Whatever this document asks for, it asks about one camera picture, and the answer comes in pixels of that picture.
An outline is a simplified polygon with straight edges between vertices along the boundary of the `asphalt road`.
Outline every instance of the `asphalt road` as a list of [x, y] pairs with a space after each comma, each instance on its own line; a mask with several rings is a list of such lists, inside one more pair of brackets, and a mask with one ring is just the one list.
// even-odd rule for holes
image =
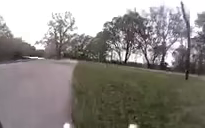
[[37, 60], [0, 64], [0, 121], [4, 128], [62, 128], [71, 122], [76, 62]]

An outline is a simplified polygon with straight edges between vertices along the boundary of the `treeline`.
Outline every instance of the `treeline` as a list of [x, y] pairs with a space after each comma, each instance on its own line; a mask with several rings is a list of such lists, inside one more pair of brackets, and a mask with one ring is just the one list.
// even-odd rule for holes
[[[139, 54], [147, 68], [166, 69], [167, 55], [172, 54], [173, 69], [185, 70], [187, 35], [179, 7], [129, 10], [104, 23], [95, 37], [73, 34], [75, 18], [70, 12], [53, 14], [48, 26], [45, 37], [37, 42], [45, 45], [47, 57], [127, 64], [131, 55]], [[198, 14], [191, 28], [191, 71], [205, 73], [205, 12]]]
[[0, 62], [13, 59], [22, 59], [23, 56], [42, 56], [44, 52], [38, 51], [34, 46], [15, 38], [3, 17], [0, 16]]

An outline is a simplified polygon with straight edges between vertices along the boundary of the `sky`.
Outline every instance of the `sky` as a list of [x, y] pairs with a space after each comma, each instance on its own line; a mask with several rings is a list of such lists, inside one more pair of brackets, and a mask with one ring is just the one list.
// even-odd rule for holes
[[[183, 0], [191, 22], [205, 11], [205, 0]], [[47, 32], [51, 14], [70, 11], [76, 19], [76, 32], [95, 36], [103, 24], [128, 9], [146, 10], [151, 6], [180, 6], [180, 0], [0, 0], [0, 15], [15, 37], [34, 45]]]

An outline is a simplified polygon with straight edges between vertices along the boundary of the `pole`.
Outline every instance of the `pole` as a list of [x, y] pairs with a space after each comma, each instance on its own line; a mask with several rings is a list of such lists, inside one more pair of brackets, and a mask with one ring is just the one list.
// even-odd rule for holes
[[184, 21], [187, 27], [188, 48], [187, 48], [187, 59], [186, 59], [186, 65], [185, 65], [185, 69], [186, 69], [185, 70], [185, 80], [188, 80], [189, 73], [190, 73], [191, 29], [190, 29], [190, 21], [186, 16], [184, 4], [182, 1], [181, 1], [181, 10], [182, 10], [183, 18], [184, 18]]

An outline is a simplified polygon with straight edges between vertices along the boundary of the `green grass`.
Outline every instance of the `green grass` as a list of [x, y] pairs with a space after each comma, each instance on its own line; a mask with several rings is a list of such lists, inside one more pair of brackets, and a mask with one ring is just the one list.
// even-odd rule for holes
[[73, 78], [76, 128], [205, 128], [205, 82], [80, 62]]

